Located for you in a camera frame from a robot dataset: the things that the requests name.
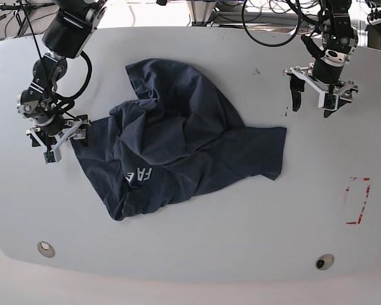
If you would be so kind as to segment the right-side robot arm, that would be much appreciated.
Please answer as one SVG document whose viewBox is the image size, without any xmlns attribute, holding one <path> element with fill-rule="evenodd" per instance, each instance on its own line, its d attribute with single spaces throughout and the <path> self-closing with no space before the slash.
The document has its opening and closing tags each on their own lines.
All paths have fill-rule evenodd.
<svg viewBox="0 0 381 305">
<path fill-rule="evenodd" d="M 32 146 L 43 149 L 47 163 L 60 160 L 60 146 L 69 139 L 86 140 L 90 121 L 86 115 L 68 113 L 87 88 L 92 64 L 83 48 L 96 31 L 106 10 L 105 1 L 55 1 L 58 12 L 47 28 L 42 42 L 48 48 L 33 67 L 33 80 L 18 96 L 17 111 L 33 122 L 26 131 Z M 67 60 L 82 57 L 87 73 L 82 87 L 64 97 L 57 90 L 58 81 L 67 72 Z"/>
</svg>

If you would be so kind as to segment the left-side robot arm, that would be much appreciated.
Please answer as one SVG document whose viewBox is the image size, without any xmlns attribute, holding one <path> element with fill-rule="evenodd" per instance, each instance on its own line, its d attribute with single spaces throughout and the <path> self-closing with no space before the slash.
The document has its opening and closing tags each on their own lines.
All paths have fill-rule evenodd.
<svg viewBox="0 0 381 305">
<path fill-rule="evenodd" d="M 357 30 L 352 27 L 348 9 L 350 1 L 321 1 L 317 20 L 307 17 L 300 1 L 288 1 L 297 14 L 297 24 L 306 21 L 314 26 L 314 32 L 322 36 L 317 46 L 311 36 L 301 37 L 307 51 L 314 58 L 308 67 L 291 67 L 285 70 L 290 78 L 292 109 L 297 112 L 302 103 L 306 84 L 319 94 L 318 107 L 324 117 L 352 102 L 352 94 L 358 90 L 353 82 L 343 82 L 340 75 L 358 44 Z M 97 29 L 105 12 L 105 1 L 55 1 L 59 7 L 43 37 L 48 51 L 39 57 L 34 66 L 34 79 L 28 90 L 18 99 L 22 115 L 34 122 L 26 131 L 32 146 L 42 147 L 45 153 L 55 152 L 69 139 L 87 141 L 90 121 L 86 115 L 65 119 L 75 101 L 88 86 L 92 65 L 83 51 L 87 40 Z M 82 56 L 87 63 L 86 79 L 79 91 L 69 97 L 57 93 L 57 81 L 67 71 L 67 59 Z"/>
</svg>

